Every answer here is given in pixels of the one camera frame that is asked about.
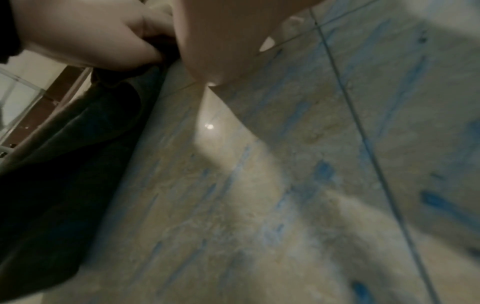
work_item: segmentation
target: hand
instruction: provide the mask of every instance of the hand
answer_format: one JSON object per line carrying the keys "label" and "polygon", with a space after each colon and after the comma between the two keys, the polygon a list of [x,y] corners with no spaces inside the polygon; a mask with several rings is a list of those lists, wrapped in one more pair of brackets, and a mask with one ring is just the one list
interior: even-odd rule
{"label": "hand", "polygon": [[143,39],[174,37],[171,16],[136,0],[90,1],[10,0],[22,46],[69,64],[113,71],[162,61]]}

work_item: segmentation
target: black sleeve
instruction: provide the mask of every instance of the black sleeve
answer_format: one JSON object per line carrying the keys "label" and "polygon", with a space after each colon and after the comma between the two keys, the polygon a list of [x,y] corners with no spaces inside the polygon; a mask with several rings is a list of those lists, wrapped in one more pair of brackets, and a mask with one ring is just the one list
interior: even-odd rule
{"label": "black sleeve", "polygon": [[18,55],[22,50],[9,0],[0,0],[0,24],[0,63],[7,63],[10,56]]}

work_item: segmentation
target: dark green fabric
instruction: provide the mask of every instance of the dark green fabric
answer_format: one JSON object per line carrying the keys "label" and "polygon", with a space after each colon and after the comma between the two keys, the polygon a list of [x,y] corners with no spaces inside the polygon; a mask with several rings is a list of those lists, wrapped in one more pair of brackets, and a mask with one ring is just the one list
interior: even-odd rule
{"label": "dark green fabric", "polygon": [[0,166],[0,302],[77,272],[159,96],[166,67],[140,74],[121,80],[125,75],[95,71],[97,83]]}

